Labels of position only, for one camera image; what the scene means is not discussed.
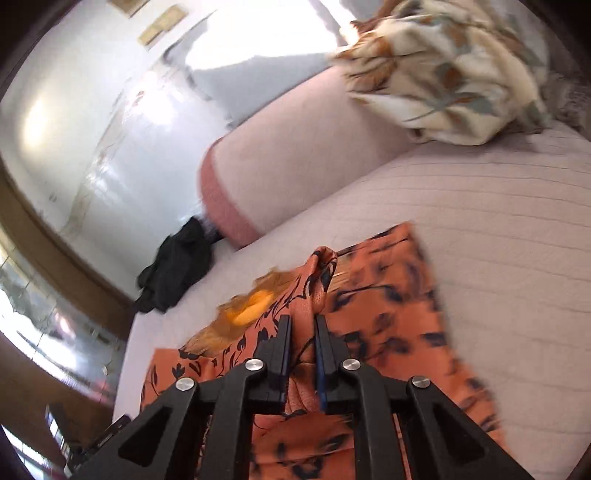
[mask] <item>wall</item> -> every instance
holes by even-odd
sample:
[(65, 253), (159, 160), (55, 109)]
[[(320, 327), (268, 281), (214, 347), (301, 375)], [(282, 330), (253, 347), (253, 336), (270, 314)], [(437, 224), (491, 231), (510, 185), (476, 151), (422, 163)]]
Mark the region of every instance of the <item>wall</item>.
[[(137, 37), (175, 3), (189, 16), (146, 50)], [(225, 121), (177, 77), (171, 91), (184, 100), (169, 105), (168, 122), (141, 112), (92, 195), (82, 187), (116, 106), (213, 4), (151, 0), (129, 19), (105, 0), (82, 0), (35, 47), (0, 103), (0, 154), (18, 188), (75, 253), (131, 297), (160, 242), (200, 209), (197, 168)], [(78, 229), (65, 235), (81, 203)]]

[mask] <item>window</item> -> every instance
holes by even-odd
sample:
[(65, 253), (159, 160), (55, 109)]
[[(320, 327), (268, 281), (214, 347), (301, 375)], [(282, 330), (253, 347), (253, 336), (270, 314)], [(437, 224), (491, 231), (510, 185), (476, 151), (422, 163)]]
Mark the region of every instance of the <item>window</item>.
[(57, 480), (64, 479), (66, 476), (62, 471), (53, 465), (43, 455), (33, 450), (26, 443), (20, 441), (9, 430), (2, 427), (8, 440), (16, 450), (19, 458), (29, 470), (29, 473), (35, 480)]
[(125, 342), (62, 298), (1, 227), (0, 332), (54, 378), (113, 404)]

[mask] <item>metal screw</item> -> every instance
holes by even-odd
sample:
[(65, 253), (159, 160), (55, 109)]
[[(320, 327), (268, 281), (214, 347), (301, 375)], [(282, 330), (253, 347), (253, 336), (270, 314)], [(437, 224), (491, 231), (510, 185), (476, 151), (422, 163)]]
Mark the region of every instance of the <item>metal screw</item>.
[(343, 368), (345, 370), (359, 370), (361, 368), (361, 362), (355, 358), (348, 358), (343, 362)]
[(181, 392), (186, 392), (187, 390), (191, 390), (195, 386), (195, 380), (189, 377), (179, 378), (176, 382), (176, 387)]
[(413, 385), (417, 388), (427, 388), (429, 385), (431, 385), (431, 380), (422, 375), (415, 375), (413, 377)]
[(250, 360), (246, 361), (246, 369), (250, 370), (251, 372), (256, 372), (265, 366), (265, 362), (259, 360), (258, 358), (251, 358)]

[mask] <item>orange patterned fabric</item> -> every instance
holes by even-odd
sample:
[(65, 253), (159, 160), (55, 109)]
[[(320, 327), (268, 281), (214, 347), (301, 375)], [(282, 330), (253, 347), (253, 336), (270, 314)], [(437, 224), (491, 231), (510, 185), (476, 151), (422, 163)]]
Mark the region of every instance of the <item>orange patterned fabric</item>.
[(251, 478), (353, 480), (352, 419), (325, 416), (314, 393), (313, 319), (323, 313), (353, 357), (388, 377), (431, 378), (503, 446), (491, 395), (448, 344), (434, 280), (411, 225), (393, 227), (341, 254), (351, 263), (347, 281), (337, 290), (328, 293), (337, 255), (320, 247), (277, 301), (217, 357), (156, 350), (142, 408), (180, 377), (211, 380), (251, 358), (259, 342), (275, 335), (279, 317), (289, 314), (293, 337), (287, 405), (282, 416), (255, 416)]

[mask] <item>black garment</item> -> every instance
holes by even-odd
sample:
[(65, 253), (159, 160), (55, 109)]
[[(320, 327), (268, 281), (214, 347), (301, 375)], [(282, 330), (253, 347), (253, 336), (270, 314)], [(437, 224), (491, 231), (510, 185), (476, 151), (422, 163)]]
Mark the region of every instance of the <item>black garment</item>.
[(152, 309), (166, 312), (207, 274), (212, 264), (212, 246), (199, 220), (191, 218), (178, 233), (166, 238), (154, 263), (139, 274), (142, 294), (135, 308), (143, 313)]

